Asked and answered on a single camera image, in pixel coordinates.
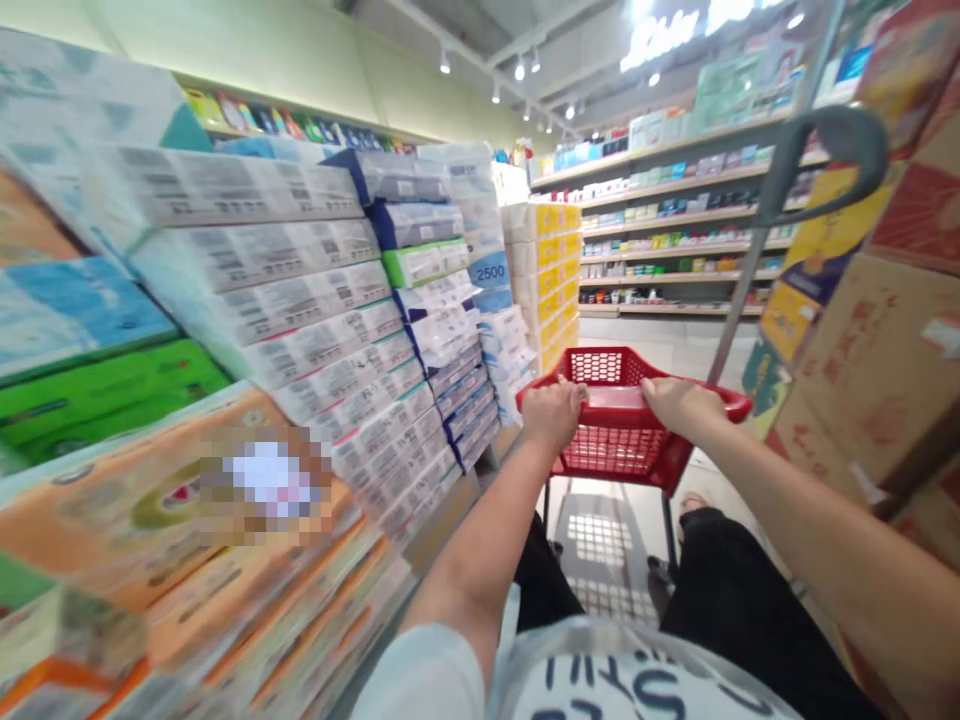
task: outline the blue product box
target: blue product box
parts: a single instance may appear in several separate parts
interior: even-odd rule
[[[450,171],[447,166],[421,160],[416,155],[345,150],[324,160],[324,164],[342,167],[350,172],[364,207],[377,200],[399,203],[450,200]]]
[[[383,156],[401,157],[387,153]],[[367,207],[366,212],[381,250],[399,250],[463,236],[463,216],[455,205],[376,202]]]
[[[0,327],[0,384],[178,334],[102,257],[0,271]]]

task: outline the shopping cart basket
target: shopping cart basket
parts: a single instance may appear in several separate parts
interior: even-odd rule
[[[530,383],[517,394],[523,397],[533,388],[553,385],[560,376],[572,383],[584,383],[588,396],[580,410],[580,424],[570,445],[560,453],[551,471],[553,475],[609,480],[632,485],[649,485],[662,492],[663,521],[667,532],[668,561],[655,557],[648,562],[652,572],[669,582],[676,577],[673,518],[670,498],[680,483],[693,446],[670,432],[647,407],[640,388],[643,378],[669,377],[646,363],[628,347],[568,348],[548,374]],[[723,388],[708,386],[717,392],[727,408],[727,416],[742,422],[753,401]],[[547,524],[550,506],[550,480],[544,491],[543,522]]]

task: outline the shopping cart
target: shopping cart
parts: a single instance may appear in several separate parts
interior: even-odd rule
[[[580,410],[577,433],[560,453],[551,477],[560,475],[659,488],[668,559],[663,563],[650,556],[648,564],[651,572],[670,582],[678,570],[670,498],[680,484],[693,445],[660,424],[647,407],[640,388],[644,378],[670,376],[646,363],[628,347],[568,348],[548,375],[517,394],[518,406],[522,409],[523,397],[528,391],[554,385],[561,376],[572,383],[585,384],[588,391]],[[723,399],[727,416],[733,422],[743,422],[750,414],[753,401],[747,396],[708,387]],[[544,490],[544,526],[549,520],[549,508],[548,479]]]
[[[823,58],[818,64],[823,65]],[[760,203],[750,249],[744,256],[740,282],[731,300],[730,312],[706,382],[724,400],[731,420],[742,422],[752,408],[749,398],[716,387],[723,372],[740,314],[746,303],[760,255],[776,225],[802,222],[836,212],[871,195],[883,181],[887,170],[886,133],[872,113],[839,105],[810,110],[784,122],[770,171],[761,189]],[[815,207],[786,214],[783,211],[794,179],[800,172],[809,136],[816,132],[831,161],[858,169],[847,192]],[[649,485],[662,491],[663,519],[667,534],[667,562],[650,557],[651,572],[662,581],[676,580],[679,570],[674,543],[670,498],[676,492],[686,468],[692,446],[657,421],[646,406],[640,390],[644,377],[664,377],[666,373],[644,362],[626,347],[569,348],[553,370],[517,394],[535,387],[556,383],[560,375],[570,382],[586,383],[589,399],[581,410],[577,434],[552,469],[551,476],[609,480],[634,485]],[[544,525],[550,506],[550,481],[544,493]]]

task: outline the toilet paper pack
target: toilet paper pack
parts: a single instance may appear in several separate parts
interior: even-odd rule
[[[137,246],[129,263],[154,282],[176,273],[179,282],[221,293],[379,257],[373,227],[361,219],[163,230]]]

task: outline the product on shelf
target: product on shelf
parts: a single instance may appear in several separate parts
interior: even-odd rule
[[[104,258],[4,268],[0,297],[6,330],[0,384],[177,335],[160,309]]]

